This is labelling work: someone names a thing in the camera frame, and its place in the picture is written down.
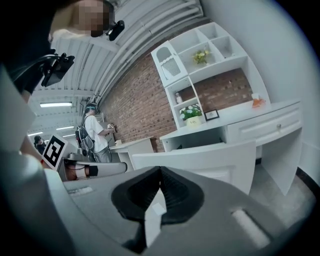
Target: brick wall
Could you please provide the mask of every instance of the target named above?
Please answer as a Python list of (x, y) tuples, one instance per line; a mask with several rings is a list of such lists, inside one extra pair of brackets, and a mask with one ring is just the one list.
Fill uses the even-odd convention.
[[(170, 38), (192, 28), (187, 27)], [(151, 143), (154, 151), (163, 152), (159, 137), (176, 130), (165, 89), (150, 54), (170, 38), (164, 39), (137, 59), (101, 103), (100, 110), (106, 120), (117, 125), (118, 133), (114, 134), (116, 140), (125, 143), (153, 136)], [(251, 100), (251, 88), (241, 69), (201, 81), (195, 84), (195, 88), (204, 111), (219, 110)], [(181, 91), (184, 101), (188, 93), (188, 88)]]
[[(238, 68), (210, 77), (194, 84), (204, 112), (222, 110), (252, 101), (252, 90), (242, 71)], [(195, 97), (192, 87), (179, 92), (183, 101)]]

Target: gray pants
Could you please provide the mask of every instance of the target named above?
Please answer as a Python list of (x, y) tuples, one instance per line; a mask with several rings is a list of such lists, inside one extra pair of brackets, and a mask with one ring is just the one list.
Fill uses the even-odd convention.
[(98, 153), (94, 153), (95, 158), (98, 163), (110, 163), (111, 162), (111, 157), (110, 157), (110, 152), (108, 150), (108, 147), (102, 149)]

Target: white cabinet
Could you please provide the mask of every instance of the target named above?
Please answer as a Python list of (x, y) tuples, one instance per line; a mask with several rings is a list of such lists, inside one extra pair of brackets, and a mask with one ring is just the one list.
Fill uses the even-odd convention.
[(165, 42), (151, 54), (164, 87), (188, 75), (185, 66), (169, 42)]
[[(198, 51), (209, 52), (206, 56), (207, 63), (195, 63), (194, 56)], [(241, 45), (215, 22), (191, 29), (163, 43), (151, 55), (166, 88), (177, 129), (186, 126), (178, 119), (180, 109), (200, 103), (195, 84), (231, 70), (242, 69), (252, 92), (259, 94), (266, 105), (271, 104), (265, 84), (251, 58)], [(179, 92), (178, 89), (182, 90), (188, 84), (194, 90), (194, 98), (177, 105), (172, 92)]]
[(256, 145), (277, 140), (302, 127), (301, 104), (263, 114), (227, 126), (227, 142), (255, 139)]

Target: potted plant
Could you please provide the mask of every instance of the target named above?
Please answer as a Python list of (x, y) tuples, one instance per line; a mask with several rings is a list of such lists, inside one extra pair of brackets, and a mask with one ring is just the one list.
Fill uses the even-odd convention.
[(197, 51), (195, 55), (193, 56), (194, 62), (199, 65), (199, 64), (207, 64), (207, 56), (210, 54), (208, 50), (204, 51)]
[(180, 109), (180, 119), (186, 121), (186, 125), (189, 127), (197, 127), (202, 124), (201, 116), (202, 112), (199, 104), (190, 105)]

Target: backpack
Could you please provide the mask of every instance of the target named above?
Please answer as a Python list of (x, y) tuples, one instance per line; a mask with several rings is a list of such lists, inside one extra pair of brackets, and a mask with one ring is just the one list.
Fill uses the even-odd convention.
[(86, 119), (87, 119), (87, 117), (84, 119), (83, 125), (79, 126), (79, 137), (80, 137), (82, 144), (86, 148), (86, 150), (93, 152), (95, 149), (95, 141), (93, 139), (91, 139), (89, 134), (87, 133), (87, 130), (85, 128)]

